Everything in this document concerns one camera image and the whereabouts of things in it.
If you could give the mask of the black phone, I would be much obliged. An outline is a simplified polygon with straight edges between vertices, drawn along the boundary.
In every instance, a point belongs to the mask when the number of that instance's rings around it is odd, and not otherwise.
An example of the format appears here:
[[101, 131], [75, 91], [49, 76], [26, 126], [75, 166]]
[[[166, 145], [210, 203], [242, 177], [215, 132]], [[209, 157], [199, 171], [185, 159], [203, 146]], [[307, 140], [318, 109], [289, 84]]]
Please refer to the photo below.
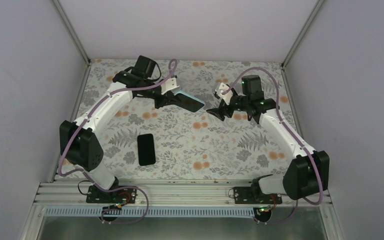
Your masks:
[[137, 136], [138, 163], [141, 167], [156, 163], [154, 136], [151, 133]]

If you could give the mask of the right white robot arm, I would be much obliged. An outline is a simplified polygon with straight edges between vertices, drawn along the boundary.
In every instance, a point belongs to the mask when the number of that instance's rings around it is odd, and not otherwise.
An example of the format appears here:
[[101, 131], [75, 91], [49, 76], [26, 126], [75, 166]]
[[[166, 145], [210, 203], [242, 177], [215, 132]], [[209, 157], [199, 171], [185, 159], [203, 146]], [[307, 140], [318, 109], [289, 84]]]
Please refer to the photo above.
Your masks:
[[328, 189], [330, 158], [325, 151], [316, 151], [304, 141], [285, 119], [277, 102], [265, 98], [258, 75], [241, 79], [242, 95], [225, 83], [217, 83], [214, 96], [221, 102], [207, 112], [219, 120], [231, 118], [235, 111], [245, 112], [274, 139], [285, 155], [288, 168], [285, 174], [261, 176], [252, 181], [251, 198], [264, 203], [272, 194], [287, 195], [299, 200]]

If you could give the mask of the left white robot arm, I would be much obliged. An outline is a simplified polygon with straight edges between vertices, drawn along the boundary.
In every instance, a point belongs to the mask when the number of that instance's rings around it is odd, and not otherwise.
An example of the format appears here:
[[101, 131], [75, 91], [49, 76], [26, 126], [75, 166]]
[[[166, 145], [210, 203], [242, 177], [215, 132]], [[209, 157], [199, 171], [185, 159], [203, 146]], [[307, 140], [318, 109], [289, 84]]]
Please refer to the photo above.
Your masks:
[[114, 202], [119, 197], [118, 179], [103, 163], [104, 150], [99, 138], [117, 111], [138, 96], [152, 99], [156, 108], [180, 102], [175, 95], [179, 88], [175, 75], [178, 63], [171, 59], [166, 77], [150, 79], [157, 63], [139, 56], [134, 66], [115, 74], [108, 89], [90, 109], [73, 121], [63, 121], [59, 126], [57, 174], [67, 177], [80, 172], [99, 189], [104, 201]]

